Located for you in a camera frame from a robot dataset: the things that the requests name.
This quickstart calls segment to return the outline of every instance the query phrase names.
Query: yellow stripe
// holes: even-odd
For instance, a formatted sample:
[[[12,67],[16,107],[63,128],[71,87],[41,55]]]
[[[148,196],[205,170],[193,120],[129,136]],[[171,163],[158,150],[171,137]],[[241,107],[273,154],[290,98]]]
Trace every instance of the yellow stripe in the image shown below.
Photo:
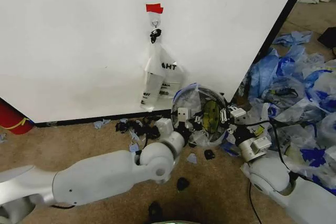
[[[28,118],[23,118],[20,122],[18,122],[16,125],[14,125],[12,127],[8,127],[8,128],[2,127],[2,128],[6,129],[6,130],[12,130],[12,129],[20,126],[20,125],[24,125],[26,120],[28,120]]]

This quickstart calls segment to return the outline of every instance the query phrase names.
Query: yellow-green object inside sphere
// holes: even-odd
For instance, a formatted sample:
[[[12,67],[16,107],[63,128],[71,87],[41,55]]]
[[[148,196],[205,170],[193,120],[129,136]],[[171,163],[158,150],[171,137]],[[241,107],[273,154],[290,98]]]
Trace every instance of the yellow-green object inside sphere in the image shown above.
[[[215,101],[208,101],[204,106],[203,127],[211,134],[217,131],[219,124],[219,106]]]

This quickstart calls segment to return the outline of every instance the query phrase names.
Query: black clip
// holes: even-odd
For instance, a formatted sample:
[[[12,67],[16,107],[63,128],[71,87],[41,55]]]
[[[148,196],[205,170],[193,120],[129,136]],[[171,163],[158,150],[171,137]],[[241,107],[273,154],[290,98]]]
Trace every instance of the black clip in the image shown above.
[[[152,30],[150,35],[152,44],[156,42],[156,38],[158,38],[160,35],[161,35],[161,29],[156,28]]]

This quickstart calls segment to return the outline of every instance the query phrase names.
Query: red tape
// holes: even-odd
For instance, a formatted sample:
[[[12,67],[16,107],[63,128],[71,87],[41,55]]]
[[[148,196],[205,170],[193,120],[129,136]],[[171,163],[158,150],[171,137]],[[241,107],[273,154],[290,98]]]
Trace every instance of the red tape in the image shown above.
[[[162,14],[163,7],[161,7],[161,4],[146,4],[146,11]]]

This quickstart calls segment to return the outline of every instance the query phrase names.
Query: black baseboard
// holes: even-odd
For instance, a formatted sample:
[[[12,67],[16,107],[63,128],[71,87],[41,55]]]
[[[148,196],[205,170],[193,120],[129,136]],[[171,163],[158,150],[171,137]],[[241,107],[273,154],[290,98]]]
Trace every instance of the black baseboard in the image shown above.
[[[74,119],[74,120],[65,120],[58,122],[45,122],[45,123],[35,123],[37,127],[50,127],[50,126],[65,126],[65,125],[73,125],[73,124],[81,124],[81,123],[93,123],[96,121],[101,121],[103,119],[110,120],[119,120],[122,118],[143,118],[145,116],[155,116],[161,115],[165,118],[170,118],[171,111],[170,110],[157,110],[153,112],[140,112],[140,113],[132,113],[132,114],[122,114],[122,115],[107,115],[107,116],[99,116],[97,118],[84,118],[84,119]]]

